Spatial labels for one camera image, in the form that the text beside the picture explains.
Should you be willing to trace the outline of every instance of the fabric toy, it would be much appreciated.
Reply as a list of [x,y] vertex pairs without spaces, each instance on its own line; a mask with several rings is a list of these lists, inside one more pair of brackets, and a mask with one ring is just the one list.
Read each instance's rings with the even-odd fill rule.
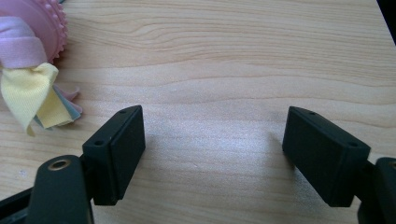
[[23,129],[34,135],[34,119],[42,127],[64,125],[80,117],[82,108],[53,85],[58,69],[51,63],[64,50],[66,20],[56,0],[2,0],[0,4],[1,92]]

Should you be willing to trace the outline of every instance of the pink fabric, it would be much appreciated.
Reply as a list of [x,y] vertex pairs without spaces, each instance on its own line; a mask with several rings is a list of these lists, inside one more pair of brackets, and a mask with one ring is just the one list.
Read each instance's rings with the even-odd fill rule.
[[41,40],[47,62],[52,63],[64,50],[67,22],[57,0],[0,0],[1,16],[23,19]]
[[43,45],[21,18],[0,17],[0,66],[25,68],[47,61]]
[[75,105],[72,100],[74,100],[74,98],[76,98],[76,96],[78,95],[79,92],[79,87],[76,88],[75,91],[73,92],[65,92],[63,90],[61,90],[61,88],[58,87],[58,85],[54,84],[53,85],[53,89],[55,89],[56,91],[58,91],[62,97],[68,101],[68,103],[73,106],[73,108],[78,112],[78,113],[82,113],[82,107],[79,105]]

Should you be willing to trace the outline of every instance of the pink ruffled fabric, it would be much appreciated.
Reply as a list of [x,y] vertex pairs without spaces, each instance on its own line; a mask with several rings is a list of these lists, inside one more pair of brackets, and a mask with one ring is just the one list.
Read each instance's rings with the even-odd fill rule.
[[18,17],[0,17],[0,66],[26,68],[47,61],[39,38]]

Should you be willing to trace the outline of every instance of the yellow fabric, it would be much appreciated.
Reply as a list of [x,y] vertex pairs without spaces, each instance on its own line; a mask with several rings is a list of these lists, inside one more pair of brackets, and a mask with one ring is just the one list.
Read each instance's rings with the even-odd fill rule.
[[37,111],[37,118],[44,128],[64,125],[73,121],[53,88],[49,91],[44,104]]
[[30,122],[37,115],[45,128],[71,121],[52,84],[58,69],[50,63],[36,68],[3,69],[3,98],[23,129],[34,135]]

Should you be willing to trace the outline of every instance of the wooden table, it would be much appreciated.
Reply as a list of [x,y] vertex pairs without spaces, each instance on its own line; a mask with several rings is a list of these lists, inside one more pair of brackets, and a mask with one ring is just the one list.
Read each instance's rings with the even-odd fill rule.
[[116,111],[144,108],[147,148],[96,223],[357,223],[282,153],[288,107],[318,112],[396,157],[396,48],[375,0],[66,0],[57,83],[77,122],[23,133],[0,101],[0,199]]

